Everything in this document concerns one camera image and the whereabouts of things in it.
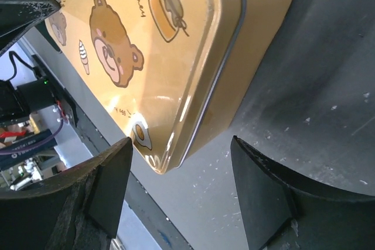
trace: beige box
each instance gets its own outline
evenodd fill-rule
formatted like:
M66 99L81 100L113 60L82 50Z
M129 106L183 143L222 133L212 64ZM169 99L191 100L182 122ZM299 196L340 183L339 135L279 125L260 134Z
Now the beige box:
M230 125L292 0L59 1L51 36L163 174Z

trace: gray table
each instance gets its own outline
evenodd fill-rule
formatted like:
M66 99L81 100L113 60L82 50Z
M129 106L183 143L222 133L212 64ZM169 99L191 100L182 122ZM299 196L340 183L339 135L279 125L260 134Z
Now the gray table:
M313 179L375 194L374 2L294 0L227 131L163 176L135 153L133 174L194 249L247 249L233 135ZM122 138L64 55L36 30L26 38L104 137Z

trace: cartoon bear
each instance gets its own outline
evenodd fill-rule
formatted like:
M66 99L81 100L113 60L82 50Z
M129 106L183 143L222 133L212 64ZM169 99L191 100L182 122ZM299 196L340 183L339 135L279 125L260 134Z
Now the cartoon bear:
M117 87L126 88L134 70L142 70L144 56L129 40L118 14L106 0L94 0L91 39L100 63Z
M66 19L61 12L56 12L48 18L52 31L62 46L66 45Z

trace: sandwich illustration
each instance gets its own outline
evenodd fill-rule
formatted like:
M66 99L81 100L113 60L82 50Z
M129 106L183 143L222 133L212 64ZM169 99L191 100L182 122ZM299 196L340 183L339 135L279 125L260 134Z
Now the sandwich illustration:
M186 32L183 7L180 0L148 0L151 15L156 27L166 42L171 42L180 29Z
M81 62L83 64L84 70L86 74L89 75L90 69L88 67L87 52L81 40L80 40L80 45L79 45L79 51L80 51Z

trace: cable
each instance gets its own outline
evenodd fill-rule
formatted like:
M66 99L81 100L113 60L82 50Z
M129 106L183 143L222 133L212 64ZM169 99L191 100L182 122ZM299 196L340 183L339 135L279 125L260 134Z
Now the cable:
M21 64L23 64L25 67L27 67L29 70L31 70L33 72L33 74L35 75L35 72L34 72L34 69L32 68L32 66L30 66L29 64L27 64L27 62L25 62L24 60L22 60L22 58L15 51L9 51L8 54L9 54L9 59L10 59L12 65L13 65L14 72L13 72L12 77L9 78L9 79L7 79L7 81L12 80L17 75L17 65L16 65L16 62L14 60L14 57L16 57L17 60Z
M11 155L13 153L25 152L27 150L36 149L36 148L38 148L40 146L43 146L44 144L48 143L49 141L51 141L61 131L61 129L63 128L63 125L64 125L64 118L62 117L62 112L60 110L59 110L59 113L60 113L60 116L61 116L60 126L56 130L55 133L53 133L52 135L48 136L46 139L44 139L44 140L42 140L38 143L34 143L33 145L29 145L29 146L24 147L22 149L12 149L12 150L1 149L0 155Z

